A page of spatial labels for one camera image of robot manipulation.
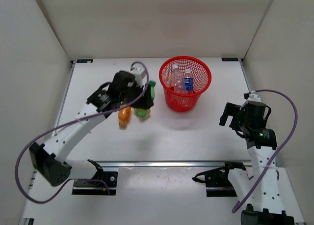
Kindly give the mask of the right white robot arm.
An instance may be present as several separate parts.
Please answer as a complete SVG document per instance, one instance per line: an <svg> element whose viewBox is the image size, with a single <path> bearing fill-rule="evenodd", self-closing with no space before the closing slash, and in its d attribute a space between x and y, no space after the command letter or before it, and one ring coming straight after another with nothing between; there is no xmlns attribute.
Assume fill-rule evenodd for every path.
<svg viewBox="0 0 314 225"><path fill-rule="evenodd" d="M227 103L219 124L232 117L230 127L246 140L253 175L243 163L226 161L220 168L196 174L192 180L205 183L210 192L234 191L238 202L232 210L242 209L242 225L293 225L294 217L286 214L279 192L276 169L276 136L267 129L271 108L264 103L247 101L243 106Z"/></svg>

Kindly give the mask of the large clear plastic bottle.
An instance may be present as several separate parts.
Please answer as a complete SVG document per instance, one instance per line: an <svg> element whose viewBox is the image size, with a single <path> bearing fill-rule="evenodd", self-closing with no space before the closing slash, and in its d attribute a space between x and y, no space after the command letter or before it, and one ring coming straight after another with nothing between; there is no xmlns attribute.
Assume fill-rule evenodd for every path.
<svg viewBox="0 0 314 225"><path fill-rule="evenodd" d="M172 65L171 83L176 93L187 94L183 74L176 64Z"/></svg>

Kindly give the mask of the green plastic bottle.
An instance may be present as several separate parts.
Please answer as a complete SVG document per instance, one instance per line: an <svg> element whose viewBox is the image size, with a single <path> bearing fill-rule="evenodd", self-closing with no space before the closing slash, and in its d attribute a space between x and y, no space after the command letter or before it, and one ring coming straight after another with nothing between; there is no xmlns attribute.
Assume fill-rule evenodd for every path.
<svg viewBox="0 0 314 225"><path fill-rule="evenodd" d="M155 85L156 82L153 80L149 80L149 85L150 85L150 91L151 91L151 100L154 101L155 99ZM139 108L135 108L134 109L134 114L138 117L141 117L142 119L147 119L149 117L151 113L151 110L144 110L144 109L139 109Z"/></svg>

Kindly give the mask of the orange juice bottle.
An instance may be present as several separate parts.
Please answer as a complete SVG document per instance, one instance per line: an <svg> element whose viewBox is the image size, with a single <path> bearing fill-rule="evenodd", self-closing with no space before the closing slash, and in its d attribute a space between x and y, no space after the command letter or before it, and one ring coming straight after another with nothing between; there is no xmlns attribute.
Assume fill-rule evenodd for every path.
<svg viewBox="0 0 314 225"><path fill-rule="evenodd" d="M131 118L131 107L126 107L126 105L122 105L122 110L118 112L118 125L120 128L124 129L130 122Z"/></svg>

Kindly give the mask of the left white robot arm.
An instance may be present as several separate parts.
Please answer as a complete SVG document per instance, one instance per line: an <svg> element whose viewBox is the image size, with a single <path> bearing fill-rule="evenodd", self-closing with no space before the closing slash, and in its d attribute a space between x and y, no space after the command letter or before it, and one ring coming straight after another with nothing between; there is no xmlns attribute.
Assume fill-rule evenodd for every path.
<svg viewBox="0 0 314 225"><path fill-rule="evenodd" d="M148 110L153 106L151 87L143 85L147 75L141 68L119 71L111 82L93 92L76 115L76 123L63 127L43 144L29 147L35 169L54 187L67 179L86 179L92 186L101 184L100 166L92 161L69 160L74 147L98 124L110 116L110 110L130 103L133 108Z"/></svg>

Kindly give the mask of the clear bottle blue label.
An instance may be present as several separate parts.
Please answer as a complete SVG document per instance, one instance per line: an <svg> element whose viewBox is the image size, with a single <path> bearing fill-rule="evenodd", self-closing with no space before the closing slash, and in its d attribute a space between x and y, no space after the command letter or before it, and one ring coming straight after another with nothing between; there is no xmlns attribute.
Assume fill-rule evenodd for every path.
<svg viewBox="0 0 314 225"><path fill-rule="evenodd" d="M187 93L193 93L193 76L190 68L185 69L183 75L184 85Z"/></svg>

